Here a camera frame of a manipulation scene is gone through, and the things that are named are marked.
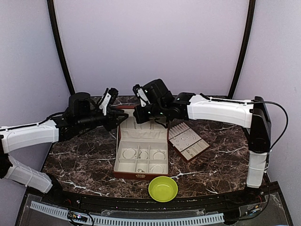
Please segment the brown ring earring tray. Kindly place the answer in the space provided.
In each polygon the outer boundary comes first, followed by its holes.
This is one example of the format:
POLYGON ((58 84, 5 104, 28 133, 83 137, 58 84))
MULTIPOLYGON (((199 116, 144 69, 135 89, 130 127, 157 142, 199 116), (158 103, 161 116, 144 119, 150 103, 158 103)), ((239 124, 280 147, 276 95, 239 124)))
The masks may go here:
POLYGON ((210 146, 184 122, 169 129, 169 142, 186 162, 192 161, 210 146))

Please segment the silver wrap bangle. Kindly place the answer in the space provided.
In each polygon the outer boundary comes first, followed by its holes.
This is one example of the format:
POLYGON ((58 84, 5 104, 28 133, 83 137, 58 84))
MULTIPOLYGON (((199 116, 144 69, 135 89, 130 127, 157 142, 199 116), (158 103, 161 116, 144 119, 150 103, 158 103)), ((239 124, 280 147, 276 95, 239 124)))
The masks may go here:
POLYGON ((162 165, 156 164, 149 168, 150 173, 162 174, 164 172, 164 168, 162 165))

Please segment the brown wooden jewelry box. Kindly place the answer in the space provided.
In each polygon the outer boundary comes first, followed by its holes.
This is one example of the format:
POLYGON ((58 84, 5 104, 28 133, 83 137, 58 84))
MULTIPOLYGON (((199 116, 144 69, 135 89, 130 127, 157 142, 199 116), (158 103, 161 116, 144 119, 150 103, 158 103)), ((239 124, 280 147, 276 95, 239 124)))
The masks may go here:
POLYGON ((167 176, 169 173, 168 162, 168 124, 165 120, 156 123, 154 120, 138 124, 136 122, 133 105, 118 107, 129 114, 126 121, 117 129, 116 161, 114 176, 123 179, 152 180, 158 176, 167 176), (156 151, 166 154, 165 160, 154 160, 156 151), (153 165, 162 165, 162 174, 150 173, 153 165))

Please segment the silver beaded bangle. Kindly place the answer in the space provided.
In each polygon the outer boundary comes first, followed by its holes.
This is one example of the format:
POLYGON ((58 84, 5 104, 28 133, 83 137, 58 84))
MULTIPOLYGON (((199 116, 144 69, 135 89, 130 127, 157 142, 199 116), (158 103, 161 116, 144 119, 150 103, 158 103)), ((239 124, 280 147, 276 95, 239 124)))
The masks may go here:
POLYGON ((152 157, 154 160, 165 160, 166 154, 165 154, 165 152, 158 150, 153 154, 152 157))

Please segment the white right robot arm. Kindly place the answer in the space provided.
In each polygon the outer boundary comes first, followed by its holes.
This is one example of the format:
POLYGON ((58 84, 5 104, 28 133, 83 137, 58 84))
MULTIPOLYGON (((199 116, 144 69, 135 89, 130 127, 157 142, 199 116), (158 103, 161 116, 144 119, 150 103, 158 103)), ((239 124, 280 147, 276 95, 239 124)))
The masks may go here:
POLYGON ((269 166, 269 153, 275 145, 271 141, 267 101, 262 97, 233 100, 187 92, 174 97, 161 79, 144 86, 136 84, 133 92, 140 100, 134 110, 134 117, 139 124, 166 118, 167 122, 174 119, 219 121, 249 129, 248 174, 240 200, 244 204, 250 204, 258 197, 264 173, 269 166))

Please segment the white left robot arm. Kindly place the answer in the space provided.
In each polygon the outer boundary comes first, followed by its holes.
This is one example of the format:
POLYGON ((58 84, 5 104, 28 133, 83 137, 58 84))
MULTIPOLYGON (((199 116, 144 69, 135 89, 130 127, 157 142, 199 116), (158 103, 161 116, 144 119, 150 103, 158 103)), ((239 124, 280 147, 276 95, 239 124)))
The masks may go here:
POLYGON ((94 101, 89 93, 78 92, 69 97, 64 112, 54 113, 45 120, 32 124, 0 129, 0 177, 34 188, 56 205, 66 202, 66 194, 57 179, 22 164, 10 152, 39 144, 58 143, 80 136, 97 127, 107 131, 117 128, 128 118, 123 110, 113 106, 118 91, 106 89, 102 98, 94 101))

